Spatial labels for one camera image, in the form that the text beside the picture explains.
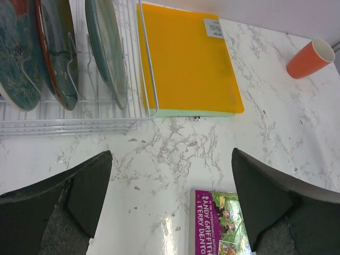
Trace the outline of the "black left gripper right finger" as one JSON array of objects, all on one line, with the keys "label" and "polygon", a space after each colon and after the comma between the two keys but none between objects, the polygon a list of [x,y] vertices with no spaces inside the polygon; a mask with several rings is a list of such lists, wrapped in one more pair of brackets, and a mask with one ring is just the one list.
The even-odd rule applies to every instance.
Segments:
[{"label": "black left gripper right finger", "polygon": [[339,254],[339,193],[234,148],[232,171],[251,251]]}]

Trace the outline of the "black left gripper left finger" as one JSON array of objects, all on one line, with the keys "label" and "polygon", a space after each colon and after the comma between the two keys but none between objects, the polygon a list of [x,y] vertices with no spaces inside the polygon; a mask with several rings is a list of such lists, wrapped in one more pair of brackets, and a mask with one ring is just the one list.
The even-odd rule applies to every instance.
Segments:
[{"label": "black left gripper left finger", "polygon": [[103,151],[76,167],[1,195],[1,254],[86,254],[112,170]]}]

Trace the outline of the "red plate with blue flower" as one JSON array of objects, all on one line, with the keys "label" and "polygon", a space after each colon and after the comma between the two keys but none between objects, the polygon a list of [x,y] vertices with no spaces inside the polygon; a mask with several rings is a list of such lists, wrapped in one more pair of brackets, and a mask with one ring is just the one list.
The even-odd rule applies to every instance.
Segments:
[{"label": "red plate with blue flower", "polygon": [[1,96],[24,112],[38,105],[44,83],[35,32],[35,1],[1,1]]}]

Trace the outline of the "grey-green plate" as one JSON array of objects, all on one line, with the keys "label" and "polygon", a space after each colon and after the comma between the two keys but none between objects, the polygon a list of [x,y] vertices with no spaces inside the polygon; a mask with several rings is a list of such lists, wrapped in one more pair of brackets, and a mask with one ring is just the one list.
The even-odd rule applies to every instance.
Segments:
[{"label": "grey-green plate", "polygon": [[128,104],[124,52],[112,1],[85,1],[88,35],[102,80],[119,109]]}]

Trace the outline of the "dark blue floral plate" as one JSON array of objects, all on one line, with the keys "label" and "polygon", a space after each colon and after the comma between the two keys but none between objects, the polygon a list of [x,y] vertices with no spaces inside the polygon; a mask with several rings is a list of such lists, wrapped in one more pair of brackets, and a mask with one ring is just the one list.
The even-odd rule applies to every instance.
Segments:
[{"label": "dark blue floral plate", "polygon": [[47,87],[68,111],[78,101],[78,57],[69,1],[36,1]]}]

